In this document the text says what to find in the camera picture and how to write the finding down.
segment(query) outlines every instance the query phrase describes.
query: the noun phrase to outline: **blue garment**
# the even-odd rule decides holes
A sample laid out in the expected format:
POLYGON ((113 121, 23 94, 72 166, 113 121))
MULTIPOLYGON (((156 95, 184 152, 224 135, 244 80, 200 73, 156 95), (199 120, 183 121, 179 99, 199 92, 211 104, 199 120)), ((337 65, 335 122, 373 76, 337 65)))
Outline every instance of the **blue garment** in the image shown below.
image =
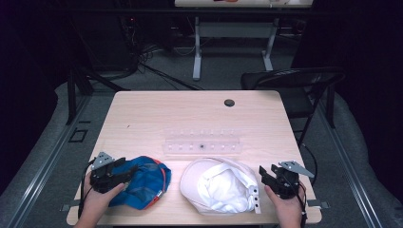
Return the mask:
POLYGON ((143 210, 154 204, 168 189, 171 170, 160 161, 147 156, 126 161, 123 165, 113 168, 112 174, 126 172, 136 164, 138 170, 134 173, 131 182, 110 202, 109 207, 127 204, 143 210))

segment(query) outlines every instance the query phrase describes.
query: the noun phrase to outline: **black chair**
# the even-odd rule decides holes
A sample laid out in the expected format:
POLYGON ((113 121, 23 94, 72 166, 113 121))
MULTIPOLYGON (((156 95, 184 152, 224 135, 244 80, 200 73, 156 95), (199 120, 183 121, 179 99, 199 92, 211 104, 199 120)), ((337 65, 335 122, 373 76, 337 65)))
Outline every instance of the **black chair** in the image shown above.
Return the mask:
POLYGON ((340 67, 290 68, 244 73, 240 84, 244 90, 278 91, 289 119, 306 118, 303 128, 294 130, 295 133, 300 133, 297 139, 297 145, 300 147, 326 89, 329 89, 328 96, 332 99, 326 106, 331 105, 333 113, 334 84, 344 77, 344 71, 340 67))

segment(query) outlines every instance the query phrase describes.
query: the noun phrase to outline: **black circular object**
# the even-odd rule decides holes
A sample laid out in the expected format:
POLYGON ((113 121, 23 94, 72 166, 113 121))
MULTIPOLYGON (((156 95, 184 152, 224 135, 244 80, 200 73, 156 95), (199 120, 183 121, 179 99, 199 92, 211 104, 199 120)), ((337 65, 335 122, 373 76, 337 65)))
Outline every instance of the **black circular object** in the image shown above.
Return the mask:
POLYGON ((234 100, 227 99, 224 101, 224 104, 225 104, 225 106, 234 106, 235 102, 234 102, 234 100))

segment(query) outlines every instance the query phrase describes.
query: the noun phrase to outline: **human hand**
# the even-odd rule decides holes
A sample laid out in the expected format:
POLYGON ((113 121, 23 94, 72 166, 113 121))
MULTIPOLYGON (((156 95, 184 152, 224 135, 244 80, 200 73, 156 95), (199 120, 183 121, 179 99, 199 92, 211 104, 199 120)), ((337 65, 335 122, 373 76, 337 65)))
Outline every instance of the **human hand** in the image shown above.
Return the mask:
POLYGON ((88 194, 86 195, 83 213, 74 226, 77 228, 95 227, 95 225, 98 223, 98 220, 101 219, 101 216, 106 211, 109 202, 125 188, 125 185, 123 183, 120 183, 108 192, 102 194, 91 188, 89 178, 90 173, 86 174, 86 179, 84 182, 84 194, 88 194))
MULTIPOLYGON (((298 189, 299 197, 304 201, 305 186, 301 184, 298 189)), ((302 219, 302 208, 297 196, 291 199, 281 199, 270 186, 265 185, 264 191, 267 196, 275 204, 279 225, 281 228, 297 228, 300 227, 302 219)))

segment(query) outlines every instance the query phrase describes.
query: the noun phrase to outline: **white table leg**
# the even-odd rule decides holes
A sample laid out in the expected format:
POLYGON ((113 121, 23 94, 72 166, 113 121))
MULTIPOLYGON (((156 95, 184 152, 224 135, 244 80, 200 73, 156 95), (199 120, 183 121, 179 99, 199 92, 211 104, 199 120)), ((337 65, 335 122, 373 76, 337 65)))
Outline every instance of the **white table leg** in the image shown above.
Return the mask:
POLYGON ((199 17, 195 18, 195 64, 193 66, 193 80, 198 81, 201 79, 202 68, 202 51, 201 51, 201 36, 200 36, 200 21, 199 17))
POLYGON ((270 61, 270 54, 272 52, 273 44, 275 42, 277 29, 278 29, 278 19, 275 19, 275 21, 273 22, 273 26, 271 28, 271 33, 269 41, 267 42, 266 50, 261 52, 263 56, 264 67, 266 68, 266 70, 273 70, 272 62, 270 61))

